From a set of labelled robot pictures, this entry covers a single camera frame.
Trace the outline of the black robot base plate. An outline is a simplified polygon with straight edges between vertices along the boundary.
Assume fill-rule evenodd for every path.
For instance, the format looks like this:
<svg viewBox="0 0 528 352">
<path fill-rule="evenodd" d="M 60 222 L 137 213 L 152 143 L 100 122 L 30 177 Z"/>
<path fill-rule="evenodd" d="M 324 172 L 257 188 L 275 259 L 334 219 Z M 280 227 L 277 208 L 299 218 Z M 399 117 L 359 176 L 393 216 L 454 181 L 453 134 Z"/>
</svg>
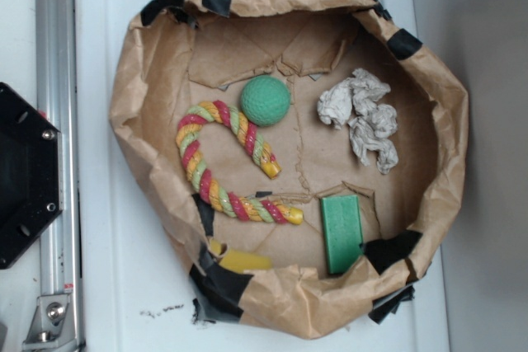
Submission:
<svg viewBox="0 0 528 352">
<path fill-rule="evenodd" d="M 60 132 L 1 84 L 1 268 L 25 253 L 62 212 Z"/>
</svg>

